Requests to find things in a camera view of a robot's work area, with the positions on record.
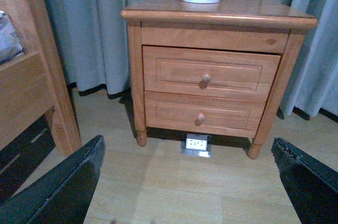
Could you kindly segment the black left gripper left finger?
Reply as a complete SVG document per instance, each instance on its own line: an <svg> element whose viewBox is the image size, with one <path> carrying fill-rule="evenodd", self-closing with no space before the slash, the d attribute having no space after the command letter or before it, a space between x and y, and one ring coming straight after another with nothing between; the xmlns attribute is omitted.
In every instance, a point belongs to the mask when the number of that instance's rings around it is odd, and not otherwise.
<svg viewBox="0 0 338 224"><path fill-rule="evenodd" d="M105 155L97 135L1 205L1 223L83 223Z"/></svg>

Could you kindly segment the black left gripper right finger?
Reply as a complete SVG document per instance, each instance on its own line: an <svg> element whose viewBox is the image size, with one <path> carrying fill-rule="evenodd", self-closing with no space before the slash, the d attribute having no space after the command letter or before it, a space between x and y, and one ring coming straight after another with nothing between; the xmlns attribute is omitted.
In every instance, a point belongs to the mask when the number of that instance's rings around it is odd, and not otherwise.
<svg viewBox="0 0 338 224"><path fill-rule="evenodd" d="M271 152L301 223L337 223L337 171L280 137Z"/></svg>

